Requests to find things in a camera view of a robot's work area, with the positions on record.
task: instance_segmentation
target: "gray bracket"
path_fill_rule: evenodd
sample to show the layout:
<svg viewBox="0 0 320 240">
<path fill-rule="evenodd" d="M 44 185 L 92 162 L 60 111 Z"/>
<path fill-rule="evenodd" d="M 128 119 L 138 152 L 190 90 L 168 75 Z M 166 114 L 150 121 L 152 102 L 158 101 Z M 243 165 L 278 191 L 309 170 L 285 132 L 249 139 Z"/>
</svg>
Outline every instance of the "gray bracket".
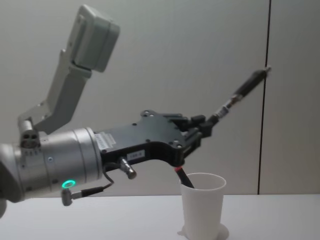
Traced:
<svg viewBox="0 0 320 240">
<path fill-rule="evenodd" d="M 18 117 L 21 147 L 37 147 L 39 132 L 50 134 L 72 119 L 92 70 L 105 71 L 119 34 L 110 17 L 80 7 L 46 100 Z"/>
</svg>

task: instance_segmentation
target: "white plastic cup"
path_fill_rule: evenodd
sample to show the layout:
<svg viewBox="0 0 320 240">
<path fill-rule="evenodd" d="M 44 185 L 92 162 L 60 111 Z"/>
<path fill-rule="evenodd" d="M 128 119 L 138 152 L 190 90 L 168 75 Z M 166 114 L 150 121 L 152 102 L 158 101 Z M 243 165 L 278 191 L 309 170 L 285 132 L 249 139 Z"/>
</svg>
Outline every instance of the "white plastic cup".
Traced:
<svg viewBox="0 0 320 240">
<path fill-rule="evenodd" d="M 185 234 L 189 240 L 215 240 L 219 234 L 227 182 L 211 173 L 187 176 L 194 188 L 181 184 Z"/>
</svg>

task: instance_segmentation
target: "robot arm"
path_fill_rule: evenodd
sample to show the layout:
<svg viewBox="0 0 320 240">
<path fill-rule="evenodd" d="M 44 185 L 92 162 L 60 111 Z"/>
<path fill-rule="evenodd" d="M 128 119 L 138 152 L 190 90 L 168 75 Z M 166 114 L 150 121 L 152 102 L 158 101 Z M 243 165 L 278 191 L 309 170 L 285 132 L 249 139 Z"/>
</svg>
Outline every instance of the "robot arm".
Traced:
<svg viewBox="0 0 320 240">
<path fill-rule="evenodd" d="M 145 110 L 139 122 L 101 131 L 81 128 L 53 133 L 70 121 L 92 70 L 103 72 L 119 35 L 119 27 L 95 9 L 83 5 L 45 101 L 18 118 L 20 141 L 0 144 L 0 217 L 6 200 L 13 203 L 61 191 L 65 206 L 72 199 L 102 192 L 114 182 L 107 172 L 120 169 L 129 179 L 132 165 L 159 159 L 173 167 L 210 137 L 212 128 L 243 97 L 266 79 L 270 68 L 256 71 L 216 113 L 184 117 Z M 39 132 L 48 135 L 39 136 Z M 110 183 L 80 192 L 69 188 L 105 176 Z"/>
</svg>

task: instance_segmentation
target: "white table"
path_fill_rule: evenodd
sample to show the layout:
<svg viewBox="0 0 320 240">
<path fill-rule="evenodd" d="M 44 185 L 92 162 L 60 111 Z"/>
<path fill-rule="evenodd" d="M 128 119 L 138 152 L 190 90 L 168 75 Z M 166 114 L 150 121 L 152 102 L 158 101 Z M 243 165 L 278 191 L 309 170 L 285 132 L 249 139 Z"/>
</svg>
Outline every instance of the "white table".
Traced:
<svg viewBox="0 0 320 240">
<path fill-rule="evenodd" d="M 320 195 L 227 195 L 221 223 L 229 240 L 319 240 Z M 183 224 L 181 196 L 38 198 L 8 204 L 0 239 L 185 240 Z"/>
</svg>

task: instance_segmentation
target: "green led ring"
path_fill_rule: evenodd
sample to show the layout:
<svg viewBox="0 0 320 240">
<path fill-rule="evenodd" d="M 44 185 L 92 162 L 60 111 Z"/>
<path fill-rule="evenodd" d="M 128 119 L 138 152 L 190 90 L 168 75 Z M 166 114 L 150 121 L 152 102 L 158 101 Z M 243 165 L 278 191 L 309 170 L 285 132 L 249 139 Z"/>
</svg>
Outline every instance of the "green led ring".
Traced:
<svg viewBox="0 0 320 240">
<path fill-rule="evenodd" d="M 62 183 L 62 188 L 63 189 L 68 189 L 76 185 L 75 180 L 67 180 L 64 183 Z"/>
</svg>

